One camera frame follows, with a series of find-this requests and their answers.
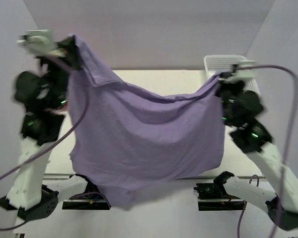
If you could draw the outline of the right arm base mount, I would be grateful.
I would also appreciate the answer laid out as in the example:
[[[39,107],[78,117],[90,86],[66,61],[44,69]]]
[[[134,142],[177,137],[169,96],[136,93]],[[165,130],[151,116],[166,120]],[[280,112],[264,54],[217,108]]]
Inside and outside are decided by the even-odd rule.
[[[214,183],[197,183],[194,191],[199,211],[241,211],[245,202],[231,195],[224,195]]]

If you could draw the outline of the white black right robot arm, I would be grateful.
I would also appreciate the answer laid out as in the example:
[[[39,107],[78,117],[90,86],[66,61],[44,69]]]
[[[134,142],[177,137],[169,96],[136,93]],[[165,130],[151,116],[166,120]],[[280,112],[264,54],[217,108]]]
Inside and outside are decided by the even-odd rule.
[[[248,78],[231,72],[217,75],[220,86],[216,96],[223,106],[223,122],[235,127],[230,132],[233,143],[260,169],[273,191],[255,187],[231,172],[214,179],[215,194],[221,198],[234,195],[264,211],[284,231],[298,228],[298,179],[283,165],[278,148],[267,129],[257,120],[264,111],[259,95],[245,91]]]

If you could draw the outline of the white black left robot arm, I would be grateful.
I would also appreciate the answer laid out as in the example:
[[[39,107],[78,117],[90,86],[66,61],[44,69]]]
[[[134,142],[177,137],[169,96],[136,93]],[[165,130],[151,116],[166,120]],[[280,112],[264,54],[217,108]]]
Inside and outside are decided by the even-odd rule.
[[[81,176],[72,176],[52,186],[43,184],[50,154],[60,142],[65,116],[57,110],[66,103],[69,76],[80,70],[75,38],[69,36],[57,43],[57,49],[35,53],[40,66],[47,72],[24,71],[15,79],[14,99],[25,109],[20,130],[21,155],[12,188],[0,198],[0,207],[17,211],[25,222],[47,218],[59,202],[78,194],[94,195],[95,185]]]

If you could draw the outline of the purple t-shirt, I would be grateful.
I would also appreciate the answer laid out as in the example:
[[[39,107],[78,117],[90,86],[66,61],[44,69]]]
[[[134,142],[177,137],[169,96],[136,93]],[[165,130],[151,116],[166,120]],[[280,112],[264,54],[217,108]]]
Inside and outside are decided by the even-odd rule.
[[[161,96],[123,81],[74,37],[81,70],[68,85],[75,129],[73,170],[113,207],[129,207],[139,189],[195,177],[220,166],[225,127],[218,80],[192,94]]]

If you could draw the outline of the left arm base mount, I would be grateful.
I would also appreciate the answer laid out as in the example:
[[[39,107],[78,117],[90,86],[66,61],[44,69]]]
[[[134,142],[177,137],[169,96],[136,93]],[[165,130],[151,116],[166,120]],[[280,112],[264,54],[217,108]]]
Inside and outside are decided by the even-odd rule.
[[[86,210],[86,211],[108,211],[111,209],[105,195],[103,195],[98,187],[91,182],[87,183],[87,187],[82,194],[75,195],[69,200],[63,201],[63,210]]]

